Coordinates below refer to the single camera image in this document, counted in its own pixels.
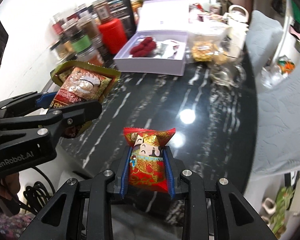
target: snack bag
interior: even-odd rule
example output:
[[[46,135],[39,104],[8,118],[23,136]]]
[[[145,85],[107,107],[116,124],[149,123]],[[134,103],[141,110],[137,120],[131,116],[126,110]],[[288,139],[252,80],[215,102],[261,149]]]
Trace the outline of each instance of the snack bag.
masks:
[[[175,128],[168,131],[124,128],[123,134],[128,144],[133,147],[130,156],[130,185],[168,192],[162,148],[175,133]]]
[[[81,61],[67,61],[51,72],[52,81],[60,86],[50,108],[59,108],[89,100],[103,102],[119,80],[121,73],[114,69],[95,66]],[[75,138],[82,134],[90,122],[66,129],[63,137]]]

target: spice jar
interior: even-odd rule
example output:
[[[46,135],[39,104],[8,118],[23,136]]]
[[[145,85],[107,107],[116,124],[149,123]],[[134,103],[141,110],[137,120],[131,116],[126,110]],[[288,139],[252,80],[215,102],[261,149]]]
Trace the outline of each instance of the spice jar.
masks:
[[[81,29],[77,25],[76,19],[71,19],[63,24],[62,28],[68,38],[71,38],[74,34],[78,33]]]
[[[65,20],[61,17],[61,14],[58,13],[52,17],[52,28],[57,35],[63,33],[62,25],[65,24]]]
[[[69,53],[74,53],[70,39],[64,33],[60,36],[60,41]]]
[[[77,60],[89,62],[96,66],[102,66],[104,63],[100,53],[93,46],[90,46],[84,51],[77,53]]]
[[[85,3],[75,8],[74,11],[76,12],[79,18],[90,14]]]
[[[94,48],[99,51],[99,53],[101,54],[104,61],[108,61],[108,60],[112,59],[111,54],[109,53],[108,49],[102,42],[101,34],[96,36],[95,38],[93,38],[91,41],[92,41]]]
[[[82,17],[78,21],[78,25],[80,26],[81,29],[85,31],[85,33],[88,35],[90,39],[93,39],[94,37],[100,34],[96,23],[93,21],[90,15]]]
[[[112,16],[107,0],[98,0],[92,3],[93,10],[98,14],[101,24],[112,21]]]
[[[57,57],[58,60],[63,60],[69,55],[66,47],[61,43],[61,41],[57,41],[50,47],[50,51]]]
[[[71,45],[76,53],[80,53],[89,48],[92,43],[84,31],[75,33],[71,38]]]
[[[92,17],[85,16],[78,21],[79,26],[86,32],[88,37],[91,39],[93,46],[102,55],[105,61],[111,59],[111,55],[108,49],[102,43],[102,35],[100,34],[98,27]]]

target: white wall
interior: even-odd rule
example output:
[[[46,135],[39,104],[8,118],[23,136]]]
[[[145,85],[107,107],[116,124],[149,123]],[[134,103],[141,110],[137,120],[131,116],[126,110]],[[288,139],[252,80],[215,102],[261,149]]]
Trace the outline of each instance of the white wall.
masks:
[[[0,69],[0,101],[41,91],[55,59],[48,47],[57,39],[50,19],[60,11],[95,0],[3,0],[0,20],[9,34]],[[209,0],[190,0],[207,4]]]

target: black cable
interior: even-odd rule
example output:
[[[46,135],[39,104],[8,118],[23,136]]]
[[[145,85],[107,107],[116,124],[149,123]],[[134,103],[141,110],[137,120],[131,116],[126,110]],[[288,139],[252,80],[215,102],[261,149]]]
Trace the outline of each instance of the black cable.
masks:
[[[5,197],[1,196],[0,195],[0,199],[3,200],[3,201],[7,201],[8,199],[6,199]],[[21,201],[17,202],[18,205],[20,205],[20,207],[24,210],[27,210],[31,213],[33,213],[34,215],[37,214],[37,212],[35,212],[33,209],[29,208],[27,205],[25,205],[24,203],[22,203]]]
[[[35,171],[39,172],[46,179],[46,181],[49,183],[49,185],[50,185],[50,187],[52,189],[52,193],[54,195],[56,193],[56,191],[54,189],[54,186],[53,186],[51,180],[47,177],[47,175],[44,174],[41,170],[39,170],[37,167],[32,167],[32,169],[34,169]]]
[[[2,182],[3,182],[3,186],[5,187],[5,189],[7,190],[7,192],[9,193],[9,195],[12,197],[12,199],[20,205],[20,207],[28,212],[31,212],[32,214],[36,215],[37,212],[32,209],[31,207],[28,207],[26,204],[24,204],[23,202],[21,202],[15,195],[13,195],[7,185],[7,182],[5,179],[2,179]]]
[[[51,198],[46,187],[40,181],[37,181],[33,187],[27,186],[23,196],[27,200],[27,204],[36,212],[39,212]]]

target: jar lid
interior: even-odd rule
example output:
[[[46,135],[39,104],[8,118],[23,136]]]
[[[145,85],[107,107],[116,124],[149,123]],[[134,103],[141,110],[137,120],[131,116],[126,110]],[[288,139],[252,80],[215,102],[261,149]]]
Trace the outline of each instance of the jar lid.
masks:
[[[91,17],[91,15],[89,14],[89,15],[86,15],[86,16],[83,16],[82,18],[80,18],[79,20],[78,20],[78,24],[79,25],[83,25],[83,24],[85,24],[86,22],[89,22],[89,21],[91,21],[92,20],[92,17]]]
[[[57,41],[55,44],[53,44],[51,47],[50,47],[50,50],[53,51],[56,47],[58,47],[59,45],[61,44],[61,41]]]
[[[98,5],[100,3],[104,3],[104,2],[108,3],[107,0],[96,0],[95,2],[92,3],[92,6],[96,6],[96,5]]]
[[[82,38],[84,35],[86,35],[86,33],[84,32],[84,30],[78,31],[77,33],[73,34],[72,37],[70,37],[71,41],[75,41],[77,39]]]
[[[57,23],[61,19],[62,19],[61,13],[57,13],[56,15],[52,16],[51,20],[53,21],[53,23]]]
[[[67,21],[65,24],[63,24],[63,25],[61,26],[61,28],[65,30],[65,29],[69,28],[71,25],[76,24],[77,21],[78,21],[77,19],[72,18],[72,19],[70,19],[69,21]]]
[[[77,11],[80,11],[80,10],[85,9],[85,8],[88,9],[86,4],[84,3],[82,5],[79,5],[77,8],[75,8],[74,11],[77,12]]]

